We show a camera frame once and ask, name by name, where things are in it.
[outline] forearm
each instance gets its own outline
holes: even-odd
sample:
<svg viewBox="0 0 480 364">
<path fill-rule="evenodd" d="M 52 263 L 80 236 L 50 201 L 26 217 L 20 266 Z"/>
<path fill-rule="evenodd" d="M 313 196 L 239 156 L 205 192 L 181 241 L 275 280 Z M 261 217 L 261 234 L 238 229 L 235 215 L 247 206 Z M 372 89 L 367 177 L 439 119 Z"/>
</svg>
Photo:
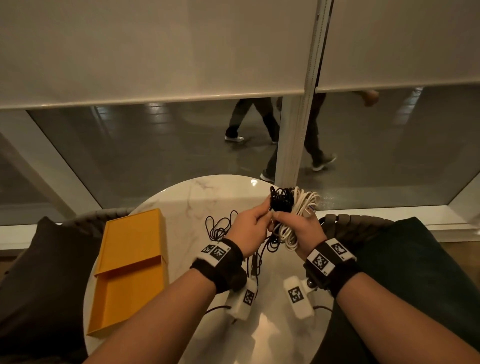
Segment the forearm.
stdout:
<svg viewBox="0 0 480 364">
<path fill-rule="evenodd" d="M 462 339 L 364 273 L 351 278 L 336 299 L 382 364 L 480 362 Z"/>
<path fill-rule="evenodd" d="M 131 317 L 87 364 L 177 363 L 216 293 L 190 269 Z"/>
</svg>

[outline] dark pillow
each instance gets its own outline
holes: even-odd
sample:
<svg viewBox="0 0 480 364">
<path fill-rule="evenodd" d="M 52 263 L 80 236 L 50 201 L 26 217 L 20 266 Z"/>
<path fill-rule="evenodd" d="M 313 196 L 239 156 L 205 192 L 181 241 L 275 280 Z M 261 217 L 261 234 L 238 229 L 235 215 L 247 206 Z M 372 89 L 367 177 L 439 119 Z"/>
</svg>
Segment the dark pillow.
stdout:
<svg viewBox="0 0 480 364">
<path fill-rule="evenodd" d="M 30 247 L 0 285 L 0 356 L 87 358 L 83 300 L 100 238 L 57 225 L 37 225 Z"/>
<path fill-rule="evenodd" d="M 365 273 L 480 351 L 480 292 L 420 220 L 395 222 L 354 254 Z M 336 301 L 312 363 L 377 363 Z"/>
</svg>

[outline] round table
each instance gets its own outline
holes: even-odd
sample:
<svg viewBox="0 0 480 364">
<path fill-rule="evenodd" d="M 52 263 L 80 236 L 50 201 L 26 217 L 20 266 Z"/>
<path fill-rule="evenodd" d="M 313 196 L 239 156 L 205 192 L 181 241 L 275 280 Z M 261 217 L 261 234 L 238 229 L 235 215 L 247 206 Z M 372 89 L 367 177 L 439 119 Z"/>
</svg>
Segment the round table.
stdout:
<svg viewBox="0 0 480 364">
<path fill-rule="evenodd" d="M 271 184 L 246 176 L 214 175 L 194 178 L 171 186 L 138 206 L 132 214 L 160 208 L 165 216 L 168 273 L 173 282 L 185 273 L 207 237 L 205 218 L 215 222 L 261 203 Z M 84 297 L 84 332 L 90 320 L 96 278 L 90 275 Z M 258 296 L 246 321 L 232 324 L 223 309 L 205 315 L 189 343 L 181 363 L 257 364 L 310 363 L 330 320 L 330 313 L 317 310 L 315 317 L 298 320 L 283 290 L 290 276 L 305 278 L 302 261 L 283 246 L 265 251 L 259 276 Z M 228 292 L 218 294 L 210 307 L 224 304 Z M 312 304 L 332 307 L 333 299 L 322 290 L 309 295 Z M 85 336 L 91 354 L 103 340 Z"/>
</svg>

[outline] white cable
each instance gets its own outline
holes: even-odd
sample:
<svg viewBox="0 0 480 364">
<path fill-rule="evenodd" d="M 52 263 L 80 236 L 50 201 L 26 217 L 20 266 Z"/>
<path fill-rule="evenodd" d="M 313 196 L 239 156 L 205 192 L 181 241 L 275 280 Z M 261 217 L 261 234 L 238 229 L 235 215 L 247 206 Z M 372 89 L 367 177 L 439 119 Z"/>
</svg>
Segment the white cable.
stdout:
<svg viewBox="0 0 480 364">
<path fill-rule="evenodd" d="M 306 218 L 311 214 L 315 214 L 320 202 L 320 195 L 317 192 L 304 192 L 299 187 L 295 187 L 292 193 L 292 214 L 304 216 Z M 275 230 L 280 241 L 285 244 L 285 247 L 288 250 L 295 250 L 297 248 L 297 236 L 291 228 L 283 224 L 278 224 Z"/>
</svg>

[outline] glass window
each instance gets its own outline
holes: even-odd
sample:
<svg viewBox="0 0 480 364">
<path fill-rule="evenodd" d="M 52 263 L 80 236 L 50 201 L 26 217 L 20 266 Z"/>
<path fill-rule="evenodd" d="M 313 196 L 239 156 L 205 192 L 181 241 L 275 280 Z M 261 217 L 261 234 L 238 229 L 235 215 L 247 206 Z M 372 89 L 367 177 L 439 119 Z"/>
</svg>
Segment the glass window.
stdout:
<svg viewBox="0 0 480 364">
<path fill-rule="evenodd" d="M 0 225 L 36 224 L 44 216 L 55 222 L 64 220 L 53 205 L 0 154 Z"/>
<path fill-rule="evenodd" d="M 298 185 L 322 209 L 448 204 L 480 170 L 480 86 L 378 93 L 315 95 Z"/>
<path fill-rule="evenodd" d="M 103 208 L 136 206 L 199 176 L 260 178 L 280 122 L 269 97 L 29 113 Z"/>
</svg>

